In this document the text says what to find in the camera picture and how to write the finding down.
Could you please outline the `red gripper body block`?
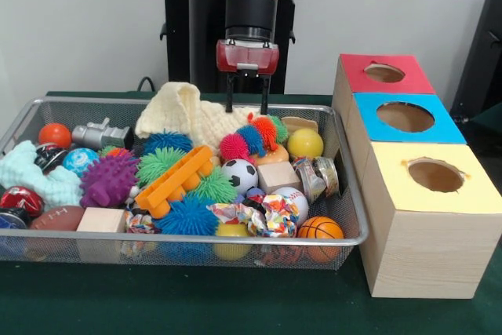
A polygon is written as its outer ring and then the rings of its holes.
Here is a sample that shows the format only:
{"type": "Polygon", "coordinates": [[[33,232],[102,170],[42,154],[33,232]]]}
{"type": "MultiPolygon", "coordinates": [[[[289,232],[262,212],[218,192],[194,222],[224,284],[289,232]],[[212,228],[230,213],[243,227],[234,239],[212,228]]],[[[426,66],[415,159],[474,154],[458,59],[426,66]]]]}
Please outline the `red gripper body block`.
{"type": "Polygon", "coordinates": [[[273,75],[279,54],[278,45],[271,42],[221,39],[216,43],[216,66],[220,72],[248,70],[273,75]]]}

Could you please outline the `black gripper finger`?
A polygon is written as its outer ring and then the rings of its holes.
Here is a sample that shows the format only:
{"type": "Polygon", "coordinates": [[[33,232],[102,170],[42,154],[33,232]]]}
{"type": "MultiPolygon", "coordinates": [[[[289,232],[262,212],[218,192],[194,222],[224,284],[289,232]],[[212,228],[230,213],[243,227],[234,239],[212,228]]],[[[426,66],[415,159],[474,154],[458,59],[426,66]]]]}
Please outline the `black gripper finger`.
{"type": "Polygon", "coordinates": [[[226,81],[226,105],[225,111],[231,113],[233,111],[233,92],[234,92],[234,74],[227,74],[226,81]]]}
{"type": "Polygon", "coordinates": [[[262,115],[267,115],[268,109],[268,94],[270,90],[271,76],[263,75],[262,76],[262,94],[261,94],[261,105],[260,105],[260,113],[262,115]]]}

